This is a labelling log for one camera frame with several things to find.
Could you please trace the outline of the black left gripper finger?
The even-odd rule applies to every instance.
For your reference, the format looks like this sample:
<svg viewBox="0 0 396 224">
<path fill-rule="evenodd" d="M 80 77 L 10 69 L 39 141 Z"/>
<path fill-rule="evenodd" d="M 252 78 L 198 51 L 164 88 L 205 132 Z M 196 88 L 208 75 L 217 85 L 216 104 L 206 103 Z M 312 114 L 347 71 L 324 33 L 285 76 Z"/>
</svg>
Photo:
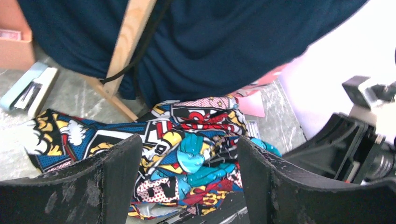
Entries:
<svg viewBox="0 0 396 224">
<path fill-rule="evenodd" d="M 142 153 L 135 134 L 110 149 L 36 178 L 0 183 L 3 224 L 123 224 Z"/>
</svg>

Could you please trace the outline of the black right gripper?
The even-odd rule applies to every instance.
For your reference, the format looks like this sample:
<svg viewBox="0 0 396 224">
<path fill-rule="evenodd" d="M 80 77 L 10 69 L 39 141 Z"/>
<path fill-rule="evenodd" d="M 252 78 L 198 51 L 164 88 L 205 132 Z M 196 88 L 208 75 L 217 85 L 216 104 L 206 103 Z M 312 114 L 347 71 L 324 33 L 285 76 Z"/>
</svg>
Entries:
<svg viewBox="0 0 396 224">
<path fill-rule="evenodd" d="M 237 153 L 250 223 L 395 223 L 396 148 L 375 131 L 334 113 L 285 160 L 241 137 Z M 376 182 L 359 185 L 363 181 Z"/>
</svg>

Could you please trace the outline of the comic print shorts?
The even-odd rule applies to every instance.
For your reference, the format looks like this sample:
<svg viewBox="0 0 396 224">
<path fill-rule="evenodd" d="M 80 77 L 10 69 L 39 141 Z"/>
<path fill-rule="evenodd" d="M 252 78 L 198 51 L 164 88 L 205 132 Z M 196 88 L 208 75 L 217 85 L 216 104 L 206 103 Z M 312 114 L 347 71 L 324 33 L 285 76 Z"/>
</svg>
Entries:
<svg viewBox="0 0 396 224">
<path fill-rule="evenodd" d="M 142 155 L 129 216 L 151 220 L 186 209 L 215 211 L 242 191 L 237 142 L 247 136 L 238 99 L 228 95 L 158 103 L 132 123 L 105 124 L 47 109 L 26 123 L 22 145 L 42 172 L 64 168 L 137 134 Z"/>
</svg>

